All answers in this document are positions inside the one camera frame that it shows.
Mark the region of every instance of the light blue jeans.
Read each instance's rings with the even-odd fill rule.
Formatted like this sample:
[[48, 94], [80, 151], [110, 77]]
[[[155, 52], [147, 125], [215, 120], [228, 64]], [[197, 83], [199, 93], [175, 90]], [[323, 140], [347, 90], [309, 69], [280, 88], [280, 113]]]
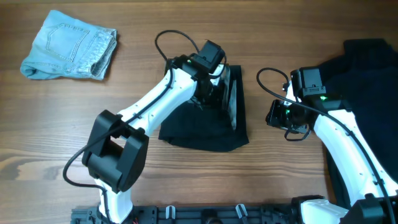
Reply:
[[102, 80], [116, 46], [116, 30], [93, 26], [51, 10], [21, 65], [31, 79]]

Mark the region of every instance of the light blue fabric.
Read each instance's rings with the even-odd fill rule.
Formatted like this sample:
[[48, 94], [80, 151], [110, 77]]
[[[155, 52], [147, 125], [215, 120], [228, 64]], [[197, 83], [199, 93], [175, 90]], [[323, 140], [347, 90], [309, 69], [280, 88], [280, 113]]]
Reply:
[[116, 30], [93, 26], [51, 10], [21, 65], [31, 79], [102, 80], [116, 47]]

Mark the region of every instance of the wooden table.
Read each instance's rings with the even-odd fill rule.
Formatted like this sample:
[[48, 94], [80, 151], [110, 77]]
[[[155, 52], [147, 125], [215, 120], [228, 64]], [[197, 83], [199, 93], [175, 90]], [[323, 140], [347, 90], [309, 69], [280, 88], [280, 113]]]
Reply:
[[[287, 142], [283, 131], [267, 126], [274, 97], [255, 75], [262, 67], [289, 73], [317, 65], [342, 54], [346, 39], [383, 37], [398, 47], [394, 1], [37, 1], [0, 5], [0, 223], [69, 223], [72, 208], [99, 202], [97, 190], [68, 185], [63, 166], [85, 145], [98, 113], [128, 107], [162, 79], [164, 62], [154, 38], [164, 29], [182, 30], [200, 47], [210, 39], [225, 49], [231, 65], [242, 65], [250, 144], [229, 153], [196, 151], [157, 140], [156, 131], [132, 188], [133, 202], [234, 205], [308, 194], [333, 200], [320, 140], [311, 135]], [[37, 81], [20, 74], [51, 9], [118, 30], [104, 81]], [[160, 45], [169, 57], [193, 52], [179, 35], [165, 35]], [[269, 88], [282, 93], [283, 77], [264, 76]], [[79, 159], [69, 175], [93, 183]]]

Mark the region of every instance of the black fabric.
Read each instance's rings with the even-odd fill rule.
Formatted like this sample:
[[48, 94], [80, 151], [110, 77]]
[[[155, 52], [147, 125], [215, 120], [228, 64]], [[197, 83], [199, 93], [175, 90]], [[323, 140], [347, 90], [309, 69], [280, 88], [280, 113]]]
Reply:
[[[383, 39], [346, 40], [344, 49], [344, 55], [318, 66], [322, 82], [328, 93], [346, 97], [369, 147], [398, 181], [398, 53]], [[329, 161], [338, 203], [347, 204], [344, 182]]]
[[163, 121], [159, 139], [174, 146], [215, 152], [232, 151], [249, 143], [246, 132], [241, 67], [239, 65], [230, 66], [230, 71], [230, 79], [236, 80], [235, 130], [232, 129], [227, 111], [211, 108], [202, 109], [186, 102], [176, 108]]

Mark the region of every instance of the blue cloth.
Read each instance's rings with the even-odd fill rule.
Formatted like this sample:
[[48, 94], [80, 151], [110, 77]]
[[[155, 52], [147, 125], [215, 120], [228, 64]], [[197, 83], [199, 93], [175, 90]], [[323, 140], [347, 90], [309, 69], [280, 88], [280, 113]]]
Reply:
[[116, 30], [93, 26], [51, 10], [21, 65], [31, 79], [102, 80], [116, 47]]

